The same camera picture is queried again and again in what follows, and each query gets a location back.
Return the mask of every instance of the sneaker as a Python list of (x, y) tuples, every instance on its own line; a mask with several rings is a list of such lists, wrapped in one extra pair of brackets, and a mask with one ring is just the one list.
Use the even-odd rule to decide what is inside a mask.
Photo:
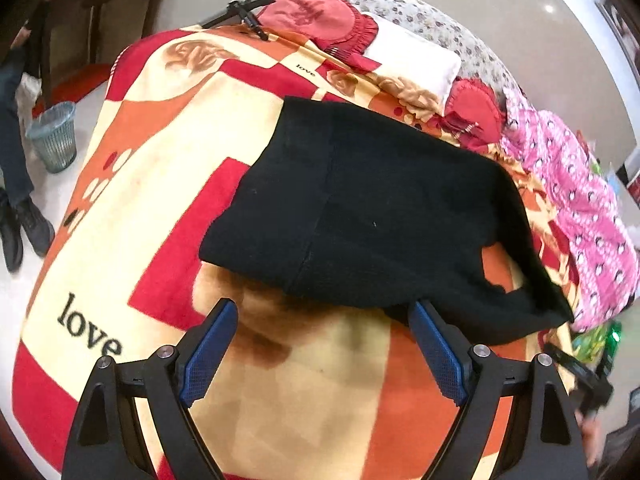
[(9, 204), (0, 206), (0, 239), (6, 268), (9, 272), (15, 272), (22, 263), (24, 248), (20, 236), (20, 224)]
[(15, 215), (35, 253), (41, 258), (46, 256), (56, 233), (51, 222), (42, 216), (31, 198), (24, 199), (15, 207)]

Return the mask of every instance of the white tile floor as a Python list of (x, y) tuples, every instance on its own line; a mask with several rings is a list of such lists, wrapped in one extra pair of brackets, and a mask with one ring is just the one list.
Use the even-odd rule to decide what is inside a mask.
[[(165, 0), (161, 28), (174, 28), (213, 14), (230, 0)], [(425, 0), (459, 20), (503, 59), (539, 107), (558, 112), (570, 126), (597, 137), (607, 157), (640, 138), (640, 91), (626, 59), (593, 5), (593, 0)], [(554, 12), (547, 12), (545, 6)], [(36, 186), (34, 201), (59, 225), (104, 99), (101, 86), (78, 103), (78, 158), (67, 170), (47, 174), (34, 156), (30, 173)], [(640, 212), (625, 205), (640, 224)], [(41, 260), (26, 246), (22, 268), (9, 276), (0, 265), (2, 329), (0, 332), (0, 409), (28, 455), (47, 479), (60, 476), (34, 452), (11, 410), (10, 381), (20, 327)], [(628, 393), (640, 384), (635, 357), (640, 346), (640, 307), (622, 317), (625, 336), (612, 376), (615, 398), (604, 416), (610, 431), (626, 421)]]
[[(28, 151), (26, 153), (29, 173), (36, 189), (32, 194), (33, 201), (56, 228), (63, 220), (66, 206), (76, 185), (76, 180), (84, 161), (84, 154), (89, 145), (105, 93), (106, 83), (78, 103), (74, 123), (78, 156), (66, 170), (58, 174), (49, 174), (34, 153)], [(15, 352), (18, 347), (22, 320), (31, 295), (31, 289), (42, 266), (42, 260), (33, 252), (24, 234), (22, 234), (22, 240), (25, 250), (20, 270), (10, 275), (6, 271), (4, 263), (0, 264), (0, 298), (2, 298), (0, 410), (2, 410), (2, 414), (12, 430), (14, 430), (20, 444), (22, 444), (36, 466), (46, 478), (52, 479), (59, 478), (60, 475), (34, 452), (20, 426), (16, 423), (11, 409), (11, 377), (14, 369)]]

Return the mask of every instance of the jeans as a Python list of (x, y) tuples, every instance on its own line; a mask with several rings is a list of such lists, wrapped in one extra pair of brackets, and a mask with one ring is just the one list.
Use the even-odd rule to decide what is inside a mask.
[(5, 187), (0, 188), (0, 206), (6, 205), (7, 201), (15, 206), (33, 191), (24, 158), (18, 107), (15, 103), (15, 91), (22, 78), (24, 59), (24, 49), (15, 48), (9, 51), (0, 65), (0, 168)]

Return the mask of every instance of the pink blanket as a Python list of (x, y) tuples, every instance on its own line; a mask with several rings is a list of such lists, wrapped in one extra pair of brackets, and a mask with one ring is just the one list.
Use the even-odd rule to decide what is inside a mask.
[(504, 89), (507, 125), (502, 146), (545, 185), (558, 209), (556, 223), (569, 238), (582, 299), (574, 330), (618, 314), (638, 286), (638, 258), (618, 216), (616, 196), (592, 173), (571, 130), (552, 112), (537, 111), (521, 94)]

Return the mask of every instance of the trash can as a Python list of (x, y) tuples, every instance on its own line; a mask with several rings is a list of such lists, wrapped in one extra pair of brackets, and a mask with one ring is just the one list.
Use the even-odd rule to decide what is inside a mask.
[(27, 130), (29, 139), (49, 173), (59, 173), (76, 158), (76, 105), (64, 101), (41, 113)]

